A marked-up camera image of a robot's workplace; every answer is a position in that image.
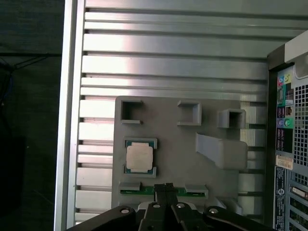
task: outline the white label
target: white label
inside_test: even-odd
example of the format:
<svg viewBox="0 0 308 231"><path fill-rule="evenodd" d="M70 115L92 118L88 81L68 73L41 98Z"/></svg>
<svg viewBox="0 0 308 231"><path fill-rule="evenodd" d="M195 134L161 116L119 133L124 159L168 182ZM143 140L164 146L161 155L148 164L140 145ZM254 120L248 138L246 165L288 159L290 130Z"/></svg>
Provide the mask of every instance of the white label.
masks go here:
<svg viewBox="0 0 308 231"><path fill-rule="evenodd" d="M292 188L292 191L294 193L296 193L297 195L300 195L301 197L305 197L305 192L303 192L303 191L301 191L301 190L299 190L299 189L297 189L295 187Z"/></svg>
<svg viewBox="0 0 308 231"><path fill-rule="evenodd" d="M286 156L277 155L276 165L279 167L286 168L288 170L293 170L293 159Z"/></svg>

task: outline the green circuit board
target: green circuit board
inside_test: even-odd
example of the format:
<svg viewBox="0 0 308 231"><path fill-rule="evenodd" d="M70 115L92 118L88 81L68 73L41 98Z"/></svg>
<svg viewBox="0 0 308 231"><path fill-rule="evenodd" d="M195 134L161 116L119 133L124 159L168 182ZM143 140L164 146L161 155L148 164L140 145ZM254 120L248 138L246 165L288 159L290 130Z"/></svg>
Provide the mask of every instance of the green circuit board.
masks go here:
<svg viewBox="0 0 308 231"><path fill-rule="evenodd" d="M205 193L192 193L186 192L185 188L176 188L177 196L188 196L188 197L205 197ZM121 190L120 193L122 195L154 195L154 187L153 186L141 186L139 191L133 190Z"/></svg>

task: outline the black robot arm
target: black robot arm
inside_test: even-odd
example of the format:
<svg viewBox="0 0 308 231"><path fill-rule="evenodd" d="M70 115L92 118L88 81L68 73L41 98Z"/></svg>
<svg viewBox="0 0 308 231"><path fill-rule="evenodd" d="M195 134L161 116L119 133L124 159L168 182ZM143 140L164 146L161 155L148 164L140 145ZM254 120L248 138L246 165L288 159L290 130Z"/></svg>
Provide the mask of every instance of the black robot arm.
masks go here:
<svg viewBox="0 0 308 231"><path fill-rule="evenodd" d="M118 206L69 231L273 231L253 220L212 206L203 213L190 203L178 202L172 183L154 186L154 202L142 203L136 212Z"/></svg>

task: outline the colored audio port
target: colored audio port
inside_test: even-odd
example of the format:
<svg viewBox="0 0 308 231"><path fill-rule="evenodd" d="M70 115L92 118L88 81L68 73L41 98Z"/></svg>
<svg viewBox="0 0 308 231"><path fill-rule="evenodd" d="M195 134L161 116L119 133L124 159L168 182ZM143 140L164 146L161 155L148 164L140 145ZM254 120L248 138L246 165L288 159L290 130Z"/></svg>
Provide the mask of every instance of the colored audio port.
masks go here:
<svg viewBox="0 0 308 231"><path fill-rule="evenodd" d="M284 125L286 125L287 127L290 126L291 121L289 119L285 119L284 121Z"/></svg>

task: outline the gray 3d printed part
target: gray 3d printed part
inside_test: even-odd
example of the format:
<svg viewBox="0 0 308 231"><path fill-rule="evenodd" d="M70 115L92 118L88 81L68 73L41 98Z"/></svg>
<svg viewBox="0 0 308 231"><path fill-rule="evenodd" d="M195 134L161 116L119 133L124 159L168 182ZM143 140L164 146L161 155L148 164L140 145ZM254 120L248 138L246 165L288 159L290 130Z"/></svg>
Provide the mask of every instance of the gray 3d printed part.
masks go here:
<svg viewBox="0 0 308 231"><path fill-rule="evenodd" d="M188 118L183 118L185 121L177 122L179 126L200 126L202 121L202 108L198 101L180 100L178 107L183 110L188 110Z"/></svg>
<svg viewBox="0 0 308 231"><path fill-rule="evenodd" d="M142 120L142 126L121 123L121 103L127 100L142 101L141 107L133 107L130 114L130 118ZM178 107L180 100L200 102L200 126L177 125L178 121L186 121L184 118L192 118L192 108ZM239 171L222 171L212 161L197 154L195 139L196 133L200 133L220 139L239 140L239 129L217 128L218 112L228 108L240 109L239 101L119 96L115 102L112 207L132 204L137 209L140 203L153 201L153 194L145 195L142 187L166 182L172 182L177 188L184 188L185 184L206 185L210 190L208 199L200 196L178 196L180 202L192 203L199 211L204 210L205 203L211 205L217 196L238 197ZM153 166L157 167L156 178L136 178L123 174L127 157L125 143L131 145L132 142L143 142L141 138L157 138L157 149L153 152ZM119 182L141 182L141 189L135 193L123 193Z"/></svg>
<svg viewBox="0 0 308 231"><path fill-rule="evenodd" d="M208 198L208 189L205 185L185 184L185 190L188 193L204 193L205 198Z"/></svg>
<svg viewBox="0 0 308 231"><path fill-rule="evenodd" d="M156 167L153 167L153 169L151 170L151 174L137 173L137 172L128 173L126 166L123 165L123 174L128 177L155 178L156 177Z"/></svg>
<svg viewBox="0 0 308 231"><path fill-rule="evenodd" d="M218 206L218 207L227 209L227 206L221 200L219 200L217 197L214 198L213 202L210 205L206 204L206 206L207 207Z"/></svg>
<svg viewBox="0 0 308 231"><path fill-rule="evenodd" d="M247 144L196 133L196 151L224 170L247 168Z"/></svg>
<svg viewBox="0 0 308 231"><path fill-rule="evenodd" d="M157 139L156 138L137 138L137 137L124 137L124 147L127 148L128 142L148 142L153 143L153 148L157 149Z"/></svg>
<svg viewBox="0 0 308 231"><path fill-rule="evenodd" d="M219 197L218 199L227 207L228 210L239 215L243 214L243 208L239 206L234 198Z"/></svg>
<svg viewBox="0 0 308 231"><path fill-rule="evenodd" d="M121 102L121 123L122 124L141 124L142 121L136 118L133 118L133 110L142 107L142 100L139 99L130 99L122 100Z"/></svg>
<svg viewBox="0 0 308 231"><path fill-rule="evenodd" d="M218 112L218 128L245 128L246 111L243 109L226 109Z"/></svg>
<svg viewBox="0 0 308 231"><path fill-rule="evenodd" d="M119 190L140 191L141 182L120 182Z"/></svg>

